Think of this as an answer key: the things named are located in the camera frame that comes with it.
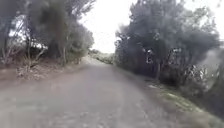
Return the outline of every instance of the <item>dirt road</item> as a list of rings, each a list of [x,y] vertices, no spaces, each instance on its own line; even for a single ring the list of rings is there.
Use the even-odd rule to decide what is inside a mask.
[[[193,128],[140,84],[96,62],[56,78],[8,85],[0,90],[0,128]]]

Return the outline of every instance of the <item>dirt path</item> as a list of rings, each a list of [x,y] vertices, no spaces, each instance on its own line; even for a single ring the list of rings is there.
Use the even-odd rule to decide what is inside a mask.
[[[49,80],[7,84],[0,90],[1,128],[201,127],[137,78],[97,61]]]

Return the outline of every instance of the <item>sky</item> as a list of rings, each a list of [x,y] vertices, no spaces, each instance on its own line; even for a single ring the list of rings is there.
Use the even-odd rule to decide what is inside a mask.
[[[224,39],[224,2],[217,7],[220,0],[190,0],[186,8],[195,9],[197,7],[208,6],[216,17],[217,29],[220,38]],[[95,44],[93,49],[104,53],[115,51],[115,32],[121,25],[129,24],[130,7],[136,0],[97,0],[94,8],[82,19],[82,23],[93,32]]]

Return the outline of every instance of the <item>grass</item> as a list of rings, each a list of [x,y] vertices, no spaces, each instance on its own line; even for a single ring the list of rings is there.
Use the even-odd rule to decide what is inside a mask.
[[[224,123],[221,119],[199,108],[177,92],[166,88],[161,88],[161,92],[161,96],[163,98],[171,103],[174,103],[175,106],[177,106],[182,112],[185,112],[189,115],[188,119],[191,119],[195,123],[200,124],[202,128],[224,128]]]

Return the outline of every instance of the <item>vegetation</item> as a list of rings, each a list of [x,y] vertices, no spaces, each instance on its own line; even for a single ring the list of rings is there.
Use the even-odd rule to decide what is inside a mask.
[[[89,51],[89,55],[94,58],[97,59],[103,63],[106,64],[114,64],[114,55],[113,54],[107,54],[107,53],[101,53],[98,50],[91,50]]]
[[[184,5],[176,0],[138,0],[131,7],[130,24],[116,33],[115,63],[187,90],[188,95],[206,100],[220,112],[224,101],[220,98],[224,90],[222,63],[209,73],[199,66],[209,51],[222,51],[214,16],[207,7],[191,11]]]
[[[93,44],[92,33],[79,23],[94,0],[2,0],[0,49],[2,65],[20,56],[80,60]]]

